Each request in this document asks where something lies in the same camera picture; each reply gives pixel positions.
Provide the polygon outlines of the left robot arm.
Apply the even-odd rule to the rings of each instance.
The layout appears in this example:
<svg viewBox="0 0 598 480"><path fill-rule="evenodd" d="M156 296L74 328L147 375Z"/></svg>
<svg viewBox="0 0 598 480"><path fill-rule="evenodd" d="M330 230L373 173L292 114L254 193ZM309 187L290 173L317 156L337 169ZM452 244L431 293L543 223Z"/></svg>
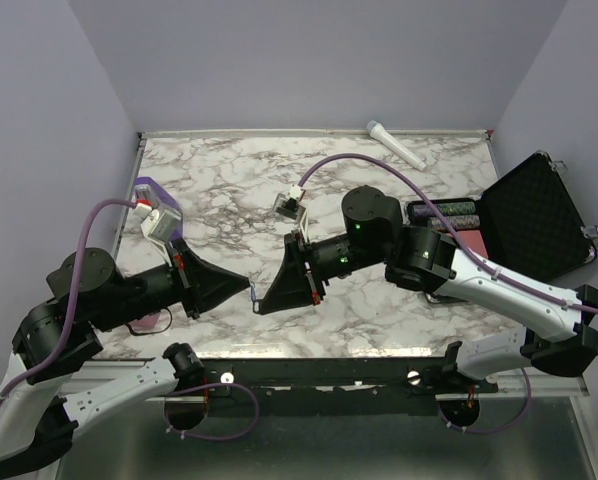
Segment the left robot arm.
<svg viewBox="0 0 598 480"><path fill-rule="evenodd" d="M60 387L102 351L99 332L175 304L198 318L249 286L245 276L201 259L183 240L172 241L166 257L124 276L108 252L79 246L48 274L53 296L22 320L0 387L0 463L33 448Z"/></svg>

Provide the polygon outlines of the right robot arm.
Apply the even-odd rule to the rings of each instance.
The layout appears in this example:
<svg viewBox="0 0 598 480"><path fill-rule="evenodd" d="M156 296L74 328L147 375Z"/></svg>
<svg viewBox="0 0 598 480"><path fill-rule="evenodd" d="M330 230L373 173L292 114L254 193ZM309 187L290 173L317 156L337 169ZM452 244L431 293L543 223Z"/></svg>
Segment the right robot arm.
<svg viewBox="0 0 598 480"><path fill-rule="evenodd" d="M504 333L448 346L438 371L450 391L529 366L577 377L597 357L598 332L586 310L598 299L596 289L538 282L462 249L444 233L407 225L399 201L370 186L349 191L341 211L343 235L319 242L299 230L285 236L281 267L255 313L316 306L330 279L383 264L386 281L399 288L464 300L517 322Z"/></svg>

